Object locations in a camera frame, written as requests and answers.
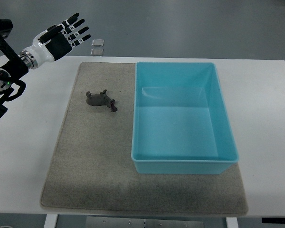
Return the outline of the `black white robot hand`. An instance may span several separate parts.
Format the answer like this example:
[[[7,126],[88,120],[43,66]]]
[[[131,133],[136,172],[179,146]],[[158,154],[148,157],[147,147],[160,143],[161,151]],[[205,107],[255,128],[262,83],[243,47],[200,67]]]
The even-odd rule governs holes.
[[[44,63],[61,59],[90,39],[88,26],[79,29],[84,22],[84,19],[79,19],[79,13],[75,13],[61,23],[52,25],[39,33],[31,46],[22,50],[20,59],[29,69],[37,69]]]

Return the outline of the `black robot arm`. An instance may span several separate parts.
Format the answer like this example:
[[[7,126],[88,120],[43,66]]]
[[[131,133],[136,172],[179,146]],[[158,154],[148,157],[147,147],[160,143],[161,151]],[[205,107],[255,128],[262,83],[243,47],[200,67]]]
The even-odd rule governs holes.
[[[0,19],[0,51],[8,58],[8,62],[0,67],[0,118],[8,110],[3,103],[23,94],[26,84],[20,79],[29,72],[27,65],[5,41],[12,28],[10,19]]]

